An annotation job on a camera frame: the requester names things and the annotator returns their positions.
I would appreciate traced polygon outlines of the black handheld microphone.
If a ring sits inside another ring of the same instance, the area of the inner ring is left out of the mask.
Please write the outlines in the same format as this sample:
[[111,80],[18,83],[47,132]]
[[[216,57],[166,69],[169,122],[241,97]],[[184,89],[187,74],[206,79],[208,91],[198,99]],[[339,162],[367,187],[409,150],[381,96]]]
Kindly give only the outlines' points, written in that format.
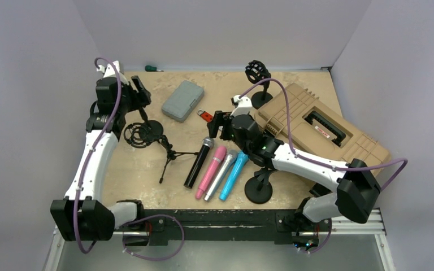
[[210,152],[210,150],[214,146],[214,140],[210,137],[205,137],[202,142],[202,147],[197,153],[197,157],[189,171],[189,174],[184,181],[184,187],[188,189],[192,189],[194,186],[194,183],[198,177],[198,174]]

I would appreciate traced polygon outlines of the pink microphone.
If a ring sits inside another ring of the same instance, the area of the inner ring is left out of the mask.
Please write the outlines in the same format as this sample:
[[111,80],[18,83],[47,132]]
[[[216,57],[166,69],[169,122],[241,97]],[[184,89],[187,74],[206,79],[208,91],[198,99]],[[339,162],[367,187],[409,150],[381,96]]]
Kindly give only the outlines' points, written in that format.
[[201,199],[206,192],[209,184],[215,176],[216,171],[218,170],[222,160],[224,159],[227,153],[227,148],[225,146],[219,146],[214,155],[212,157],[210,165],[207,167],[207,170],[201,179],[201,182],[198,186],[197,192],[195,194],[196,199]]

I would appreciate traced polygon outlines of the blue microphone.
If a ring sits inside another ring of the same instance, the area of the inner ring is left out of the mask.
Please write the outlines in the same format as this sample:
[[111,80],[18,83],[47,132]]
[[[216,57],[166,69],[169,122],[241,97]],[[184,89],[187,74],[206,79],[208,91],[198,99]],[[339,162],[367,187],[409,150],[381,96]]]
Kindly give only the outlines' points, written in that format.
[[233,168],[224,184],[224,187],[219,195],[219,199],[221,201],[226,201],[232,192],[244,166],[248,162],[249,158],[247,154],[245,154],[243,151],[240,151],[237,155],[237,159],[233,165]]

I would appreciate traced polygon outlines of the black tripod shock-mount stand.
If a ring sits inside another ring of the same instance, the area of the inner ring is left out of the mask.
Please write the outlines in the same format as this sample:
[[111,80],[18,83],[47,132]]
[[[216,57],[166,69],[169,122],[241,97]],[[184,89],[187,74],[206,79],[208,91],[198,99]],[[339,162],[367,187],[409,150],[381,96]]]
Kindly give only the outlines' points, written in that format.
[[166,163],[164,165],[159,183],[163,182],[168,164],[183,155],[198,155],[198,152],[177,152],[173,149],[168,138],[164,135],[164,129],[160,122],[149,120],[144,123],[131,123],[124,130],[124,140],[134,148],[146,148],[153,142],[159,143],[166,151]]

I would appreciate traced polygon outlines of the silver microphone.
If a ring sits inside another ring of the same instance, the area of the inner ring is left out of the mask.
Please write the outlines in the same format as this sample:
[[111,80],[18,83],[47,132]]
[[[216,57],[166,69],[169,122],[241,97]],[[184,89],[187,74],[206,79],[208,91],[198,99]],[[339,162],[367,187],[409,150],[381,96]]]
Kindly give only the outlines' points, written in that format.
[[223,178],[227,174],[229,168],[235,162],[237,155],[238,155],[238,152],[236,150],[227,151],[227,153],[226,153],[226,155],[225,155],[225,157],[224,157],[224,159],[223,159],[223,161],[219,167],[219,170],[217,171],[216,175],[212,179],[210,186],[207,188],[207,190],[205,192],[205,195],[203,197],[203,199],[205,201],[208,202],[213,197],[213,195],[215,194],[215,192],[219,188]]

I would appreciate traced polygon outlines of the round-base mic stand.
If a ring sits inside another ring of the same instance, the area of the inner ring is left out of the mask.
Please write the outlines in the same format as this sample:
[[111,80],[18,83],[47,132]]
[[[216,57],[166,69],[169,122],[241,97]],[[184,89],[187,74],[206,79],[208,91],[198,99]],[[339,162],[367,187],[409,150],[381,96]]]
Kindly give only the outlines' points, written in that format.
[[270,176],[275,169],[262,168],[250,178],[244,187],[246,197],[255,204],[267,203],[273,194],[273,188],[270,183]]
[[140,139],[145,143],[152,143],[160,139],[164,131],[162,124],[156,120],[149,120],[143,108],[140,108],[138,111],[143,120],[137,132]]

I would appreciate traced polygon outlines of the shock-mount mic stand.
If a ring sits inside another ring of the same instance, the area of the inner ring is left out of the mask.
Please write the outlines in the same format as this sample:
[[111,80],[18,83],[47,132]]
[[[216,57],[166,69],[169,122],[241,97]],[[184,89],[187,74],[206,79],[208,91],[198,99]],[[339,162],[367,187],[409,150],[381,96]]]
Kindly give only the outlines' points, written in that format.
[[[257,84],[264,79],[271,78],[271,74],[266,66],[258,60],[253,60],[248,63],[245,67],[245,74],[248,81],[252,84]],[[261,82],[259,86],[262,86],[263,90],[255,92],[251,97],[251,102],[255,109],[261,108],[273,98],[272,94],[268,92],[270,86],[269,81]]]

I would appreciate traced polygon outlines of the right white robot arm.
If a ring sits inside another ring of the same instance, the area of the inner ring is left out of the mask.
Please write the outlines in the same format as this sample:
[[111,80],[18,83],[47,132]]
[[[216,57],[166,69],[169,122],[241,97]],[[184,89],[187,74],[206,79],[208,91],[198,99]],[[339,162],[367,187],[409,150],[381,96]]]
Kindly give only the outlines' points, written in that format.
[[364,161],[353,159],[347,163],[300,151],[266,135],[249,114],[231,116],[216,111],[207,128],[211,138],[233,141],[254,164],[294,173],[330,191],[302,203],[301,210],[294,215],[300,229],[307,230],[316,222],[338,216],[360,224],[368,221],[381,187]]

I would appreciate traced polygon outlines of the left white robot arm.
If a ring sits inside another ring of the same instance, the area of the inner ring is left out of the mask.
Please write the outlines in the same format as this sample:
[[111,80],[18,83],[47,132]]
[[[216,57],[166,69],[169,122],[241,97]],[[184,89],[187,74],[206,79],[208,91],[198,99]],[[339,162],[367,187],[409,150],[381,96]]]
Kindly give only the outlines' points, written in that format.
[[53,200],[50,212],[65,241],[107,241],[114,230],[126,225],[133,231],[146,223],[139,200],[120,200],[107,208],[101,203],[107,167],[125,128],[125,115],[151,102],[150,92],[138,76],[121,83],[121,98],[114,118],[111,113],[117,99],[116,77],[96,82],[97,100],[90,106],[86,122],[86,142],[78,171],[63,199]]

